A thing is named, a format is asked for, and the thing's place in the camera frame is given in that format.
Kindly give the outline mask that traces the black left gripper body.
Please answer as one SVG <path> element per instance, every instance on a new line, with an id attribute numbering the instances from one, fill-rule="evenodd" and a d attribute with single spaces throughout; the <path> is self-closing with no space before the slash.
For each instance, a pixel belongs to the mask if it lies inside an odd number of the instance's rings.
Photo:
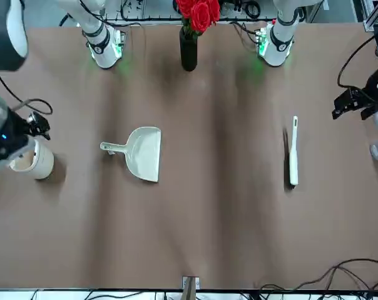
<path id="1" fill-rule="evenodd" d="M 365 87 L 362 88 L 365 94 L 369 96 L 362 96 L 361 108 L 368 108 L 374 106 L 378 109 L 378 69 L 374 71 L 372 75 L 369 76 Z"/>

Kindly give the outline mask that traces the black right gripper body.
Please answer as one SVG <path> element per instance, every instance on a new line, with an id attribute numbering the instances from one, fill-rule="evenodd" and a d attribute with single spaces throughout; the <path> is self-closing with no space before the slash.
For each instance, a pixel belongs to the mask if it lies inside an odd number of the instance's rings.
<path id="1" fill-rule="evenodd" d="M 0 126 L 0 169 L 32 148 L 28 122 L 7 109 L 7 118 Z"/>

